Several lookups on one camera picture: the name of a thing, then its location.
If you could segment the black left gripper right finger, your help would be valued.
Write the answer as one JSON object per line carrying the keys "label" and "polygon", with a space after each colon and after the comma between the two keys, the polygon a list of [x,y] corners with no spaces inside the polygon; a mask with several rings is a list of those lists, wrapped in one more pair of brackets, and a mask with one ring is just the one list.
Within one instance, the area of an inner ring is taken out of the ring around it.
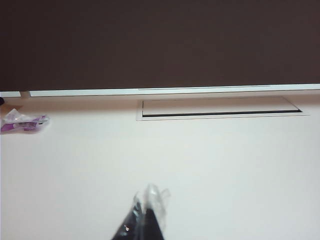
{"label": "black left gripper right finger", "polygon": [[143,240],[164,240],[170,192],[149,184],[143,195]]}

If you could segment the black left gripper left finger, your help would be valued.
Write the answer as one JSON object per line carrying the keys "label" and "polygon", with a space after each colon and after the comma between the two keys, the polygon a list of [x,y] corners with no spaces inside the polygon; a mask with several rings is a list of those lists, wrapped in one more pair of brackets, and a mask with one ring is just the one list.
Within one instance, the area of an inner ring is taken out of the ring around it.
{"label": "black left gripper left finger", "polygon": [[138,194],[133,197],[129,212],[117,228],[112,240],[143,240],[145,210]]}

